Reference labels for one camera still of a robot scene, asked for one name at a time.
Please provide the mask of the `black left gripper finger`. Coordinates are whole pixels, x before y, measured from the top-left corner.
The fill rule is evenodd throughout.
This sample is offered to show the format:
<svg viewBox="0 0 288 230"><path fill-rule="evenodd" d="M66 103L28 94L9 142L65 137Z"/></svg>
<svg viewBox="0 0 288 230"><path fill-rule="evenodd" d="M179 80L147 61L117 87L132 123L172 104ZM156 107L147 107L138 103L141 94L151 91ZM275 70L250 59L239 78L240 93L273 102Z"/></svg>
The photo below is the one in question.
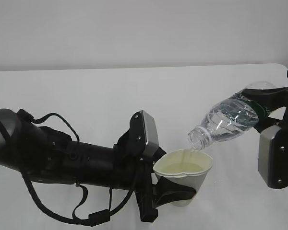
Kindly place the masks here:
<svg viewBox="0 0 288 230"><path fill-rule="evenodd" d="M167 178L160 178L153 185L153 203L155 207L172 204L176 207L186 207L197 194L197 191L185 185L177 184Z"/></svg>
<svg viewBox="0 0 288 230"><path fill-rule="evenodd" d="M157 162L158 160L160 160L165 154L166 154L166 152L165 152L161 147L159 147L159 148L156 150L156 162Z"/></svg>

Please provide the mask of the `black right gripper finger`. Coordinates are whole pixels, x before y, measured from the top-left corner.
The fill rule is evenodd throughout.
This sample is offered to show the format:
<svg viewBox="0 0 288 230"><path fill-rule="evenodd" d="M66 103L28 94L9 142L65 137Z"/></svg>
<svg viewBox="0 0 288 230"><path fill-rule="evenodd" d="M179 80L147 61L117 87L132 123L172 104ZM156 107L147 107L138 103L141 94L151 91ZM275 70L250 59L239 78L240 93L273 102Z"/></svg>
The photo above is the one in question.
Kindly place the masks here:
<svg viewBox="0 0 288 230"><path fill-rule="evenodd" d="M275 89L244 89L241 94L250 100L250 107L257 113L269 113L288 107L288 87Z"/></svg>
<svg viewBox="0 0 288 230"><path fill-rule="evenodd" d="M253 128L261 134L264 130L272 126L283 127L283 121L281 119L267 117L264 120L260 120Z"/></svg>

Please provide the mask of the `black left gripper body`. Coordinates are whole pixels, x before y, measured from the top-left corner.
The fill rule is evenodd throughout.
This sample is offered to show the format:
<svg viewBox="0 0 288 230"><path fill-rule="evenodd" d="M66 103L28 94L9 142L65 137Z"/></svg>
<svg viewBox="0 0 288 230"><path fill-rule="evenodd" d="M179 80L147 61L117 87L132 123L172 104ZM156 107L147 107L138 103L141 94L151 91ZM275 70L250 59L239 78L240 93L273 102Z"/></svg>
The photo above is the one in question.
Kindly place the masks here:
<svg viewBox="0 0 288 230"><path fill-rule="evenodd" d="M158 210L153 203L152 176L153 163L156 162L156 153L151 158L139 159L135 165L132 184L122 202L112 210L112 214L118 213L135 194L140 215L158 215Z"/></svg>

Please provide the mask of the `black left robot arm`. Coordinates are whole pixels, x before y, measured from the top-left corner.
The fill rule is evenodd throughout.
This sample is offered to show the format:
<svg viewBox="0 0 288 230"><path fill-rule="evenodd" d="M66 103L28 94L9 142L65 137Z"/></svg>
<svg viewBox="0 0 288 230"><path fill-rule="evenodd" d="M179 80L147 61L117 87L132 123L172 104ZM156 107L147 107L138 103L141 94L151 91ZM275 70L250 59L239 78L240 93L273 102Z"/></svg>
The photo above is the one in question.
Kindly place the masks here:
<svg viewBox="0 0 288 230"><path fill-rule="evenodd" d="M0 165L44 184L89 184L135 194L142 215L158 206L192 199L197 191L160 177L152 183L153 165L165 155L154 119L136 112L113 147L83 143L44 126L25 110L0 109Z"/></svg>

